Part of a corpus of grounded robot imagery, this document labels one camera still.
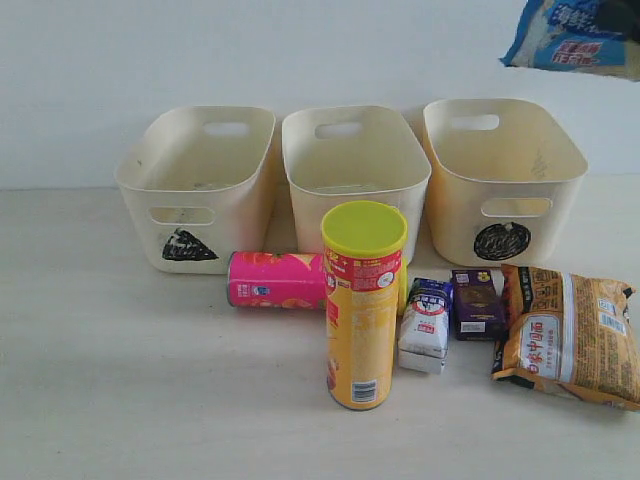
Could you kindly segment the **yellow chips can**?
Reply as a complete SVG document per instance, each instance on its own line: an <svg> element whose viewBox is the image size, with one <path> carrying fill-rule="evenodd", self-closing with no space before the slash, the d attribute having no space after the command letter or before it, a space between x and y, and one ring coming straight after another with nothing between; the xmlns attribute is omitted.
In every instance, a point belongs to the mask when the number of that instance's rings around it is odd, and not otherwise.
<svg viewBox="0 0 640 480"><path fill-rule="evenodd" d="M358 200L327 212L321 234L328 391L345 408L370 410L391 390L408 224L392 206Z"/></svg>

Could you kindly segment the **pink chips can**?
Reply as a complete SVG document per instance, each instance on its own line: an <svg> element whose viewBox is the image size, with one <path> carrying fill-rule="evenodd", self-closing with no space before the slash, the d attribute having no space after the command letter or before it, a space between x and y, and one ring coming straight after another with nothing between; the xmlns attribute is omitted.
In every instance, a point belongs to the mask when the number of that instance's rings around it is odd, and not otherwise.
<svg viewBox="0 0 640 480"><path fill-rule="evenodd" d="M234 307L324 310L323 255L236 251L227 298Z"/></svg>

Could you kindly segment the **white blue milk carton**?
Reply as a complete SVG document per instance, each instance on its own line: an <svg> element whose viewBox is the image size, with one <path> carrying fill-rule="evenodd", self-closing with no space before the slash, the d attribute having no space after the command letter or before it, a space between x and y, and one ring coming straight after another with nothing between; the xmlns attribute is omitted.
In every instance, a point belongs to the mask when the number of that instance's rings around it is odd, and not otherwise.
<svg viewBox="0 0 640 480"><path fill-rule="evenodd" d="M398 363L405 369L441 374L448 355L453 286L415 278L398 338Z"/></svg>

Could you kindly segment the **orange instant noodle bag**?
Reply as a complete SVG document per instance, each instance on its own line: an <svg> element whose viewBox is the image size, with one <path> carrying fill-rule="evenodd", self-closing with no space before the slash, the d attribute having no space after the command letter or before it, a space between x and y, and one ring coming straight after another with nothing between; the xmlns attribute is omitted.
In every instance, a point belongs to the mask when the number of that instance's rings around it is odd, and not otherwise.
<svg viewBox="0 0 640 480"><path fill-rule="evenodd" d="M506 330L492 378L627 411L639 408L633 286L613 279L504 264Z"/></svg>

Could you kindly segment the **blue instant noodle bag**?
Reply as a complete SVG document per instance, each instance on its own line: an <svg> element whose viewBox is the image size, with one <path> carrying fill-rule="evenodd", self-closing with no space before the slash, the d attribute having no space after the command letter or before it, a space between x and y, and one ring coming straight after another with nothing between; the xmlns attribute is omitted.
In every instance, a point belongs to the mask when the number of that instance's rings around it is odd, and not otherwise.
<svg viewBox="0 0 640 480"><path fill-rule="evenodd" d="M637 1L528 1L506 67L639 80Z"/></svg>

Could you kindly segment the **middle cream bin square mark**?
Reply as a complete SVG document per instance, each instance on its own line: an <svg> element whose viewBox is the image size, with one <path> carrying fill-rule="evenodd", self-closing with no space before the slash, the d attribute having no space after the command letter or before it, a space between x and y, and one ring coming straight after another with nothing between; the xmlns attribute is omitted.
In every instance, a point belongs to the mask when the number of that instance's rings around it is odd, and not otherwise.
<svg viewBox="0 0 640 480"><path fill-rule="evenodd" d="M404 117L381 106L312 108L282 121L282 155L298 250L321 253L321 220L348 201L400 210L412 261L431 165Z"/></svg>

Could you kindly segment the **left cream bin triangle mark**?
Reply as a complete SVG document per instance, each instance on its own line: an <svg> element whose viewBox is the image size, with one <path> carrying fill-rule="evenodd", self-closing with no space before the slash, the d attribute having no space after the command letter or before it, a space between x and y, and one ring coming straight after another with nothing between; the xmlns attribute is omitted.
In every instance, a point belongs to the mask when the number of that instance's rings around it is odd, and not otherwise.
<svg viewBox="0 0 640 480"><path fill-rule="evenodd" d="M115 172L149 262L224 274L236 251L263 248L276 194L275 115L241 106L159 116Z"/></svg>

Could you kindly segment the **purple drink carton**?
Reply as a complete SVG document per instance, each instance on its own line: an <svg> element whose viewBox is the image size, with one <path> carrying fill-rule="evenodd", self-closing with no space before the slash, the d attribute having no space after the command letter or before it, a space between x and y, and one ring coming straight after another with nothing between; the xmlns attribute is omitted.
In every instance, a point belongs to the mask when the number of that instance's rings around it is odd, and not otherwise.
<svg viewBox="0 0 640 480"><path fill-rule="evenodd" d="M488 269L454 269L453 325L458 340L499 340L506 328L500 297Z"/></svg>

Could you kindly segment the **right cream bin circle mark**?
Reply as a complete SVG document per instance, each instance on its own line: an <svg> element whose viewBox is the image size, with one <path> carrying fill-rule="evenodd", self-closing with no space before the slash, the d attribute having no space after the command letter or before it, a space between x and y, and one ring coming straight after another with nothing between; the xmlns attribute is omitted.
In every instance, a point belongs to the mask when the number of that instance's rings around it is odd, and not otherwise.
<svg viewBox="0 0 640 480"><path fill-rule="evenodd" d="M423 119L435 250L470 267L546 261L588 172L554 117L524 100L451 99Z"/></svg>

